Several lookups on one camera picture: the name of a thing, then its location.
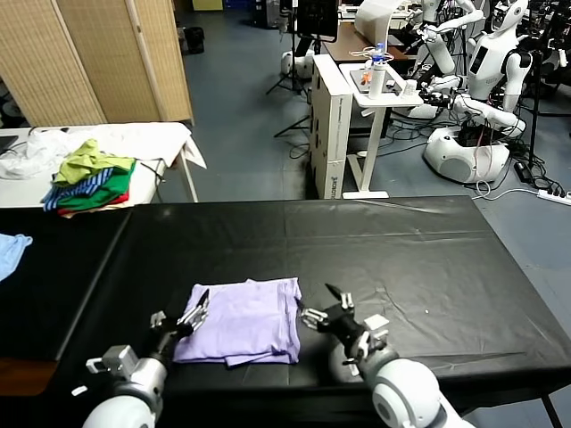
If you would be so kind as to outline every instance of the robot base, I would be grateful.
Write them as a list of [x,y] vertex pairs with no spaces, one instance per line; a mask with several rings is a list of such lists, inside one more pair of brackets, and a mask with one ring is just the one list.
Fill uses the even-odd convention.
[[494,181],[509,157],[503,144],[463,147],[460,127],[439,128],[428,138],[424,159],[436,174],[461,184]]
[[[295,72],[301,79],[310,79],[313,68],[313,55],[315,52],[308,49],[305,56],[295,57]],[[282,74],[287,74],[292,70],[292,51],[282,53],[282,61],[280,63]]]

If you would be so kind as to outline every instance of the electronic device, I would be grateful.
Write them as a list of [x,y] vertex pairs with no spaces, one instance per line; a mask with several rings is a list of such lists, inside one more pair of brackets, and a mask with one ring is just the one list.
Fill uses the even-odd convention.
[[555,195],[547,190],[540,190],[537,193],[537,197],[546,201],[563,203],[565,205],[571,206],[571,192],[563,192],[559,195]]
[[336,0],[303,0],[297,8],[297,32],[317,35],[322,41],[337,40],[338,14]]
[[17,139],[17,136],[0,136],[0,154],[4,153]]
[[534,181],[532,171],[527,167],[527,165],[525,165],[524,162],[516,162],[514,164],[514,170],[519,177],[519,181],[522,183],[532,183]]

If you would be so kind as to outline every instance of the table leg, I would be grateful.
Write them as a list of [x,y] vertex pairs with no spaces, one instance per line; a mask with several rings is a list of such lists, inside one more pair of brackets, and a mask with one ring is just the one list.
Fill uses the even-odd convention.
[[368,138],[367,157],[365,157],[365,164],[363,165],[363,177],[358,184],[361,192],[368,191],[371,184],[371,177],[373,177],[373,168],[377,160],[377,152],[379,140],[381,139],[381,132],[383,131],[383,122],[385,121],[385,108],[380,108],[375,111],[375,118],[373,119],[373,127],[371,128],[371,135]]
[[545,407],[545,411],[547,412],[547,416],[550,417],[551,424],[553,428],[563,428],[563,424],[561,423],[557,411],[555,407],[553,407],[553,403],[551,402],[549,395],[542,396],[543,406]]
[[190,175],[190,168],[188,167],[188,163],[186,162],[183,151],[180,151],[178,153],[177,163],[178,163],[178,172],[180,173],[180,177],[182,178],[183,186],[186,189],[186,195],[188,196],[188,199],[192,200],[193,202],[198,202],[198,195],[196,194],[194,181],[192,176]]
[[369,186],[373,176],[373,168],[377,160],[379,140],[383,131],[385,122],[385,107],[376,109],[375,118],[373,119],[373,127],[371,128],[371,135],[368,138],[367,156],[365,156],[365,163],[361,170],[357,156],[352,154],[347,156],[349,166],[351,167],[355,181],[357,182],[357,192],[343,193],[344,199],[363,199],[363,198],[388,198],[387,192],[371,192]]
[[391,123],[391,113],[393,112],[393,107],[387,107],[385,109],[385,118],[383,119],[383,130],[381,131],[381,138],[386,137],[386,130],[389,128]]

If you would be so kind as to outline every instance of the green shirt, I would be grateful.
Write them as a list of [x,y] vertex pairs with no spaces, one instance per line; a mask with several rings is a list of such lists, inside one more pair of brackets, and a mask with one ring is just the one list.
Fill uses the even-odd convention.
[[105,168],[129,171],[134,162],[132,158],[119,158],[99,152],[97,141],[90,139],[65,158],[54,183],[59,186],[75,185]]
[[115,168],[111,177],[99,187],[91,196],[85,194],[62,198],[57,202],[58,208],[82,211],[100,208],[117,199],[128,190],[128,185],[135,169],[132,162],[129,170]]

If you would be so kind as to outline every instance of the black table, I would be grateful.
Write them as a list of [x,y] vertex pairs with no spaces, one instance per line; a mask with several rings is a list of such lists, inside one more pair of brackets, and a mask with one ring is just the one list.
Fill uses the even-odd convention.
[[45,388],[55,368],[49,363],[61,359],[129,214],[66,219],[38,209],[0,210],[0,233],[34,240],[0,283],[0,396]]
[[[331,283],[352,292],[358,318],[389,318],[390,343],[432,368],[457,408],[571,383],[571,341],[476,206],[434,197],[136,207],[49,393],[91,383],[85,360],[113,344],[140,352],[149,316],[179,314],[195,283],[288,276],[300,278],[308,305],[331,304]],[[370,391],[329,367],[335,341],[302,326],[299,334],[295,366],[175,366],[161,424],[200,408],[217,409],[210,422],[375,422]]]

